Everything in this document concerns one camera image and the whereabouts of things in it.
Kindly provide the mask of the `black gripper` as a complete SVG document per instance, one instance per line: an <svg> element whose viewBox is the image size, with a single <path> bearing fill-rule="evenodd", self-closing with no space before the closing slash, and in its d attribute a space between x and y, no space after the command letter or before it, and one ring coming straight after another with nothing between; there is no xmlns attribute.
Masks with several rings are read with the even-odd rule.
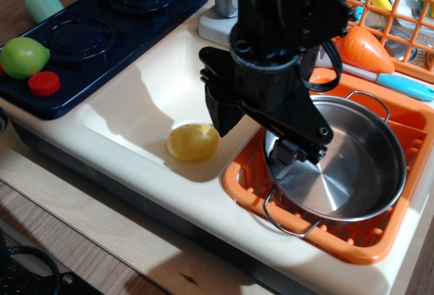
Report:
<svg viewBox="0 0 434 295"><path fill-rule="evenodd" d="M328 92L334 82L311 83L318 47L302 51L277 50L260 58L241 31L231 32L230 49L204 47L205 103L220 137L248 115L277 137L269 159L275 182L283 180L295 161L318 163L332 141L332 129L319 113L311 92Z"/></svg>

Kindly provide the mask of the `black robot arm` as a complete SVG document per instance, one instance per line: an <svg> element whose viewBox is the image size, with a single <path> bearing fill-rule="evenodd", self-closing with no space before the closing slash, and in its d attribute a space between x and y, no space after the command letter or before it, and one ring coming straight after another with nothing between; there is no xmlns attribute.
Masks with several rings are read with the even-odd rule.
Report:
<svg viewBox="0 0 434 295"><path fill-rule="evenodd" d="M205 102L221 136L244 115L276 136L266 162L283 178L297 161L318 163L332 129L311 92L340 83L342 60L333 38L347 33L346 0L238 0L229 49L205 47Z"/></svg>

